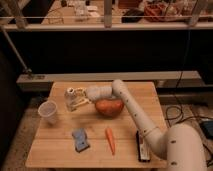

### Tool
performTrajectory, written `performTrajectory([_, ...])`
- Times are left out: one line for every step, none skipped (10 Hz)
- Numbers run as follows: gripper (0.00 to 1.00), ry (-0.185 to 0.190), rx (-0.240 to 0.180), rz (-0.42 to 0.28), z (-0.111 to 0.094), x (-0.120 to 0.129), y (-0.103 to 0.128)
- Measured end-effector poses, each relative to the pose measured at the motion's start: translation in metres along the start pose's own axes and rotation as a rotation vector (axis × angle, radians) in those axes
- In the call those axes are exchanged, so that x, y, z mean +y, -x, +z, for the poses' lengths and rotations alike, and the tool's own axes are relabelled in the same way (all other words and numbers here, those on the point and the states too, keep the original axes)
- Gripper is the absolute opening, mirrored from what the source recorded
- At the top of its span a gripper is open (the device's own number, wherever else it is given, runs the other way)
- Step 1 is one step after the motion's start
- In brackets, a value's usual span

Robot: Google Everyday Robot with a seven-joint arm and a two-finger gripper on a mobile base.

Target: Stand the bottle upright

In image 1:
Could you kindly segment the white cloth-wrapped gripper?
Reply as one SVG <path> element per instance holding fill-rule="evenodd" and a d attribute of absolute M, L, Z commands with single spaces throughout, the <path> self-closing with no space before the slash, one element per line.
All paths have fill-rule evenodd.
<path fill-rule="evenodd" d="M 111 86 L 90 86 L 87 89 L 84 87 L 75 88 L 75 92 L 77 93 L 85 93 L 86 96 L 91 101 L 97 101 L 100 99 L 107 99 L 112 97 L 112 87 Z M 90 103 L 90 100 L 87 98 L 82 98 L 78 101 L 74 101 L 72 103 L 72 108 L 77 109 L 80 106 L 86 105 Z"/>

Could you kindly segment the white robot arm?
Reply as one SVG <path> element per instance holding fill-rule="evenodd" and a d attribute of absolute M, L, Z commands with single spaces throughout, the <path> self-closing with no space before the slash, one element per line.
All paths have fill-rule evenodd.
<path fill-rule="evenodd" d="M 110 86 L 88 86 L 85 95 L 91 101 L 112 96 L 121 99 L 151 151 L 167 161 L 167 171 L 207 171 L 204 147 L 197 131 L 187 124 L 176 124 L 162 132 L 122 80 L 116 79 Z"/>

